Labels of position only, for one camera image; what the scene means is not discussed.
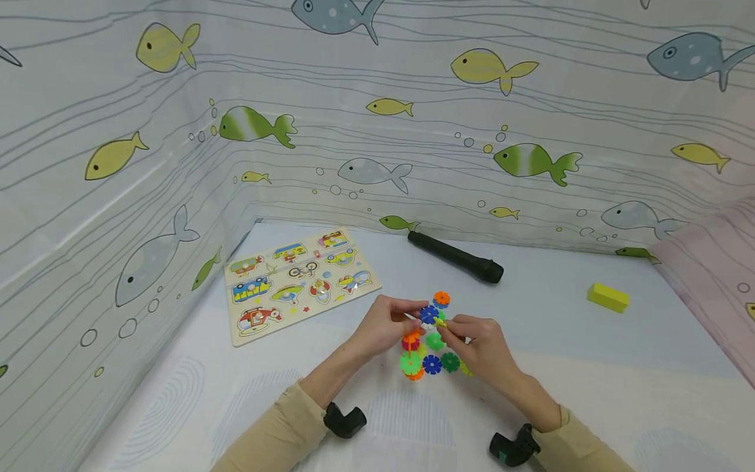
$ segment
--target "person's left hand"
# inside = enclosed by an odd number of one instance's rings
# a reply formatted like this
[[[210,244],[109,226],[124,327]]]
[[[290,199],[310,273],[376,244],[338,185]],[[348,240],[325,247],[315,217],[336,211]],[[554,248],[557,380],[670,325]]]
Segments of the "person's left hand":
[[[420,320],[409,319],[405,313],[418,318],[420,308],[427,303],[378,295],[347,344],[365,361],[384,353],[402,336],[420,328]]]

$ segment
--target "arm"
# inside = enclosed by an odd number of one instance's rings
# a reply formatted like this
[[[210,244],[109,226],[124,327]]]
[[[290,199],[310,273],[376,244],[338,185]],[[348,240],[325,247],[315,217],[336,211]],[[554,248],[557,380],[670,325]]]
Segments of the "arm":
[[[445,323],[447,329],[438,327],[443,341],[532,423],[541,447],[536,457],[548,472],[633,472],[536,378],[519,370],[497,322],[457,315]]]
[[[212,472],[289,472],[325,437],[325,408],[370,359],[419,328],[415,316],[426,301],[378,295],[348,341],[301,381],[291,385],[225,451]]]

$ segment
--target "person's right hand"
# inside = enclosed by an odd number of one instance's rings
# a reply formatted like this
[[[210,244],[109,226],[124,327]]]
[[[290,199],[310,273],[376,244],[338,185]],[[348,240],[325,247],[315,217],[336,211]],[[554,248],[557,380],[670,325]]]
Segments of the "person's right hand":
[[[459,355],[467,368],[503,395],[510,393],[524,374],[511,356],[501,327],[494,319],[456,315],[438,326],[443,341]]]

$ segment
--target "pink fabric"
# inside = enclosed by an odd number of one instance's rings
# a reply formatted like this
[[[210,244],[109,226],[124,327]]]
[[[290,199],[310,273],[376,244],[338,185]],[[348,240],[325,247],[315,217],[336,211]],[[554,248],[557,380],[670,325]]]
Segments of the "pink fabric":
[[[650,252],[656,268],[755,387],[755,199],[691,223]]]

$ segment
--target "yellow block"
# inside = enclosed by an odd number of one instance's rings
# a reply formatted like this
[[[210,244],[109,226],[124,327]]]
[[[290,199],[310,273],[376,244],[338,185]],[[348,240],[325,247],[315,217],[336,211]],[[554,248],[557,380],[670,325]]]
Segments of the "yellow block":
[[[599,283],[594,283],[590,287],[587,291],[587,299],[617,313],[623,313],[624,309],[629,306],[629,295]]]

